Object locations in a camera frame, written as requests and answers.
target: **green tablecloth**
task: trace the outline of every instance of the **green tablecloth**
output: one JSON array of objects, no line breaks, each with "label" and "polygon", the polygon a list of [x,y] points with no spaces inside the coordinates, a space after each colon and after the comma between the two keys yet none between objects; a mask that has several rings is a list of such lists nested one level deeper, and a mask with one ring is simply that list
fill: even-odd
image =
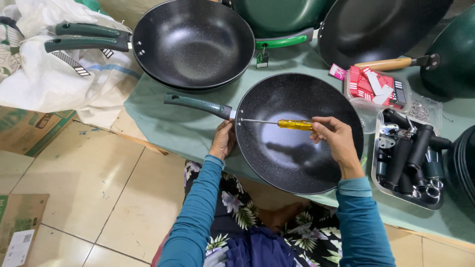
[{"label": "green tablecloth", "polygon": [[[237,108],[241,97],[252,85],[268,76],[285,72],[313,75],[342,90],[342,81],[328,75],[328,67],[315,51],[315,45],[316,43],[312,42],[270,49],[269,67],[256,69],[256,63],[253,62],[237,82],[221,91],[199,95],[198,98]],[[418,67],[409,67],[395,73],[406,77],[413,89],[422,88]],[[135,120],[149,142],[186,159],[202,162],[211,146],[216,126],[222,120],[203,111],[164,105],[166,92],[173,91],[144,74],[124,104],[127,113]],[[444,119],[443,127],[439,131],[443,137],[452,141],[466,128],[475,124],[474,99],[449,101],[444,103],[443,110],[445,116],[454,122]],[[371,165],[372,161],[373,140],[374,135],[365,137],[365,151],[370,155],[367,166]],[[226,159],[226,170],[238,176],[262,181],[246,164],[239,149],[235,149]],[[475,223],[469,220],[450,198],[445,198],[441,209],[430,211],[384,194],[376,188],[373,188],[373,195],[385,223],[475,243]],[[334,191],[302,197],[326,205],[338,205]]]}]

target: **qr code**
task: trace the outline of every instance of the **qr code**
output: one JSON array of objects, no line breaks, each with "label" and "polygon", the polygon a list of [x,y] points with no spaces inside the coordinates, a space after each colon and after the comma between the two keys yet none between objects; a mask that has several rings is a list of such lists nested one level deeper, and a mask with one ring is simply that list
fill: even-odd
[{"label": "qr code", "polygon": [[30,241],[30,239],[31,239],[31,234],[29,234],[29,235],[25,235],[25,237],[23,238],[23,243],[27,243],[27,242],[29,242],[29,241]]}]

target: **yellow screwdriver handle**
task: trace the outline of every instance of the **yellow screwdriver handle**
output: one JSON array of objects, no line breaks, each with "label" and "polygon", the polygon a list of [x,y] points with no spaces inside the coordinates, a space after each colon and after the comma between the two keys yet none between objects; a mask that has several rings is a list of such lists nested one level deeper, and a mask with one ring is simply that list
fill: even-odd
[{"label": "yellow screwdriver handle", "polygon": [[312,127],[311,121],[294,121],[294,120],[279,120],[277,125],[280,128],[287,128],[287,129],[296,129],[302,131],[313,131],[314,128]]}]

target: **cardboard box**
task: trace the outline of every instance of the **cardboard box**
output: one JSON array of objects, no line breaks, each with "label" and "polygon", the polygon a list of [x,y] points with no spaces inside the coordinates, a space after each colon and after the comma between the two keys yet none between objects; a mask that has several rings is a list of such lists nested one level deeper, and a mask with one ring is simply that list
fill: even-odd
[{"label": "cardboard box", "polygon": [[75,110],[41,113],[0,106],[0,150],[36,157],[75,114]]},{"label": "cardboard box", "polygon": [[1,267],[26,266],[48,194],[0,194]]}]

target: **person's left hand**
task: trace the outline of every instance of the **person's left hand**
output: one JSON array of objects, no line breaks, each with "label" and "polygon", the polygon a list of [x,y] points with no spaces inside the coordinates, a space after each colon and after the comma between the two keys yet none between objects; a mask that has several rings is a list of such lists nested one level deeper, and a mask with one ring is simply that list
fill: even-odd
[{"label": "person's left hand", "polygon": [[236,135],[233,123],[225,120],[216,128],[216,135],[209,154],[223,160],[229,155],[235,144]]}]

